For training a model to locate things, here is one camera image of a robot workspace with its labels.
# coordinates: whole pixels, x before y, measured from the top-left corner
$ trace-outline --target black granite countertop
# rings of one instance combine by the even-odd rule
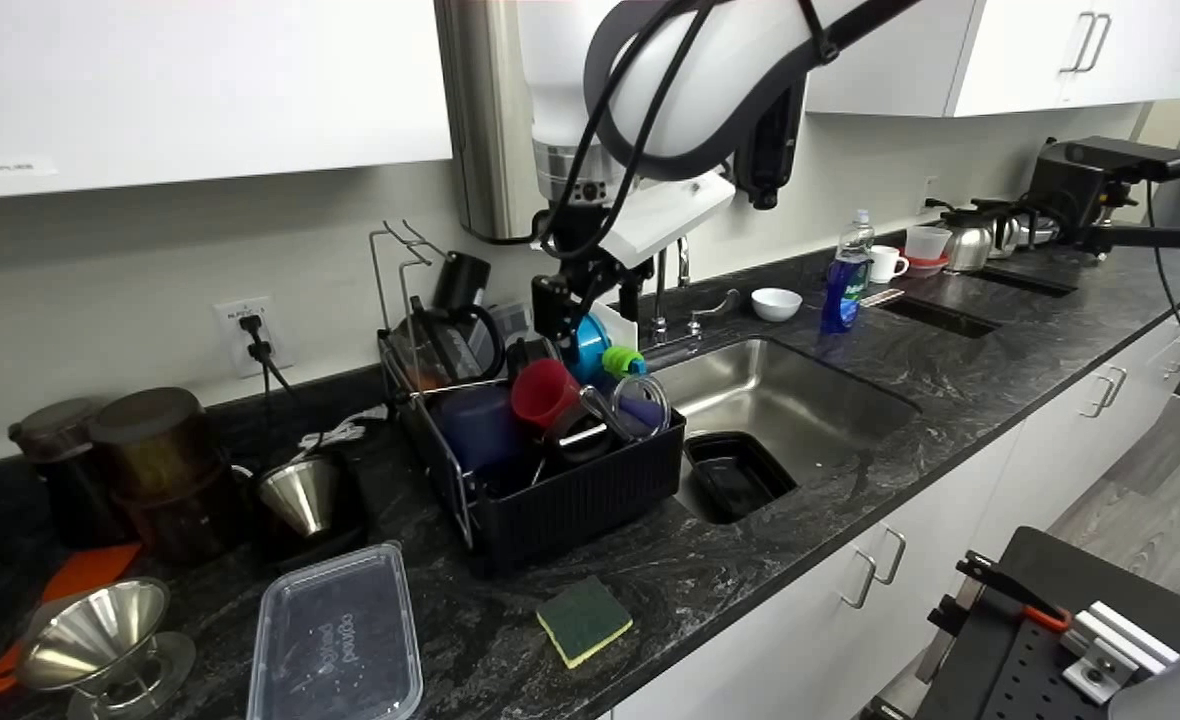
[[[849,336],[821,336],[818,262],[741,272],[665,302],[668,316],[685,316],[689,303],[707,303],[727,286],[803,287],[807,303],[795,322],[762,326],[737,314],[704,326],[704,347],[771,336],[921,405],[918,429],[898,449],[871,457],[871,465],[828,467],[821,492],[789,492],[741,525],[704,525],[668,499],[562,561],[507,582],[481,582],[425,490],[406,433],[386,426],[347,444],[346,462],[361,467],[377,534],[399,542],[408,561],[429,685],[425,716],[607,713],[1167,316],[1145,249],[1115,249],[1103,269],[1087,269],[1071,252],[1031,252],[1011,265],[1075,280],[1075,291],[1031,295],[971,278],[906,286],[913,295],[997,322],[999,328],[982,340],[883,308],[860,314]],[[1180,295],[1180,252],[1167,252],[1167,272]],[[311,421],[325,426],[377,405],[379,392],[377,374],[356,374],[308,387],[305,399]],[[264,442],[254,405],[214,416],[233,457]],[[0,465],[0,648],[55,561],[31,478],[25,465]],[[200,652],[180,716],[239,716],[255,599],[274,569],[254,547],[237,547],[204,569],[161,578],[172,585],[163,630],[191,633]],[[564,674],[532,609],[581,578],[599,578],[636,615],[636,633]],[[13,697],[0,702],[0,716],[65,716],[65,697]]]

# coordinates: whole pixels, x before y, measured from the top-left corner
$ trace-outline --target white wall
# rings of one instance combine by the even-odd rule
[[[1132,137],[1142,118],[813,118],[780,209],[733,209],[702,228],[698,278],[821,249],[860,206],[892,224],[913,219],[928,188],[1011,195],[1046,137]],[[377,360],[368,234],[386,219],[492,258],[492,287],[507,295],[550,269],[528,249],[464,242],[447,166],[0,201],[0,457],[13,421],[65,398],[184,385],[214,405],[255,392],[230,370],[216,302],[274,295],[293,381]]]

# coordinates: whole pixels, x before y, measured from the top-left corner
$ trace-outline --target sponge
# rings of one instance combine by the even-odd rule
[[[596,578],[562,590],[537,609],[537,621],[564,668],[581,668],[631,630],[630,609]]]

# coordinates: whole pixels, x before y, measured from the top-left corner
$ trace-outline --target sink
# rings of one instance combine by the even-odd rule
[[[951,336],[971,336],[971,340],[999,328],[999,326],[992,326],[986,316],[945,308],[945,303],[928,303],[921,295],[898,295],[898,302],[878,303],[878,308],[921,322],[921,326],[934,326],[934,328],[951,334]]]
[[[737,525],[898,444],[913,399],[771,340],[744,340],[658,374],[685,426],[679,499]]]
[[[1051,280],[1051,278],[1016,272],[1016,269],[976,269],[967,278],[987,280],[987,286],[1026,287],[1026,291],[1037,291],[1037,295],[1071,295],[1075,291],[1075,286],[1063,286],[1063,280]]]

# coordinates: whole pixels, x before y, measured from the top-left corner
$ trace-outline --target red cup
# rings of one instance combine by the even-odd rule
[[[518,374],[507,408],[518,426],[528,429],[537,442],[558,442],[584,416],[577,377],[550,355]]]
[[[947,258],[910,258],[910,278],[940,278]]]

